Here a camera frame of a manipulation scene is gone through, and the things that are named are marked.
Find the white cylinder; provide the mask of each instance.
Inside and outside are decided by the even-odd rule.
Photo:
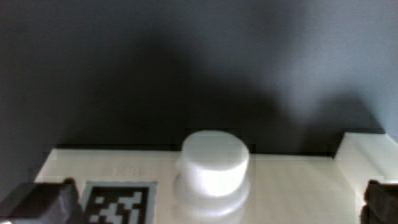
[[[220,197],[238,189],[245,177],[248,150],[222,131],[198,131],[184,139],[177,161],[181,177],[193,190]]]

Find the black backdrop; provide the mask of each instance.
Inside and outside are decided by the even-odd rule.
[[[389,4],[1,1],[0,196],[54,145],[179,150],[218,129],[332,156],[346,130],[396,138]]]

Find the white table surface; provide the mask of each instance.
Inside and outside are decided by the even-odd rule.
[[[72,177],[81,195],[86,181],[156,181],[154,223],[177,224],[177,156],[179,152],[53,149],[35,182]],[[332,158],[250,155],[246,175],[241,224],[358,223],[360,203]]]

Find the dark gray wall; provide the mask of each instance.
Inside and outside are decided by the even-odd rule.
[[[398,139],[398,3],[1,1],[0,198],[56,144],[175,150],[222,129],[252,152]]]

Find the black object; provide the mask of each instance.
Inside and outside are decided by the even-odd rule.
[[[398,224],[398,184],[369,180],[364,201],[360,224]]]
[[[0,222],[12,224],[83,224],[74,180],[23,183],[0,203]]]

